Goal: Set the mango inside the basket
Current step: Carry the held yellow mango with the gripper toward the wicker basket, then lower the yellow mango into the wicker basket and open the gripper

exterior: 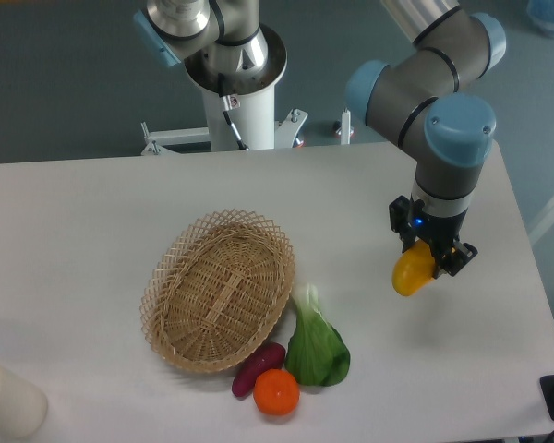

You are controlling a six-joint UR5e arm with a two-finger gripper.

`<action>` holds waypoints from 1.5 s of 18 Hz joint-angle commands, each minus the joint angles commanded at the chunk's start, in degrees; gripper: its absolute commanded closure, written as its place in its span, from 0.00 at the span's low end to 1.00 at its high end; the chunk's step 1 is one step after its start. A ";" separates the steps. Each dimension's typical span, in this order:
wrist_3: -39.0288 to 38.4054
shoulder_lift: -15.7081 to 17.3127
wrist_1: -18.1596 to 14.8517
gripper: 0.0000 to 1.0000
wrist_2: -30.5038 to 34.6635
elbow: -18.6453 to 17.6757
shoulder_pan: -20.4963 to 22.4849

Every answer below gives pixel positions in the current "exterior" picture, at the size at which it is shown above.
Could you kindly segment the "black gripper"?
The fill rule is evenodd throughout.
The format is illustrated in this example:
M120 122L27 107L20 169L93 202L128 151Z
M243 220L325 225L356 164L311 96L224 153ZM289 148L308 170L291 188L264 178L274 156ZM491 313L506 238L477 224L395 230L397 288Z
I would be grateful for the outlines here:
M435 253L435 278L443 274L454 277L477 254L478 250L459 241L467 208L449 200L424 200L411 196L397 197L389 205L391 230L397 233L405 253L423 240Z

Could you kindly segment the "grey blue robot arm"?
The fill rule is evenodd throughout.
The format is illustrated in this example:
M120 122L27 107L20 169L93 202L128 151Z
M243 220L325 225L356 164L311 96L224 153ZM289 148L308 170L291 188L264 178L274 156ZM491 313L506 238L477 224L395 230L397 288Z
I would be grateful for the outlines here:
M423 243L433 276L457 274L476 255L460 239L496 116L464 88L504 56L503 27L456 1L388 1L415 47L398 66L370 61L345 88L351 115L415 160L409 197L390 205L404 252ZM277 145L274 88L284 74L282 39L262 24L256 1L149 1L133 17L146 46L183 65L199 87L214 150Z

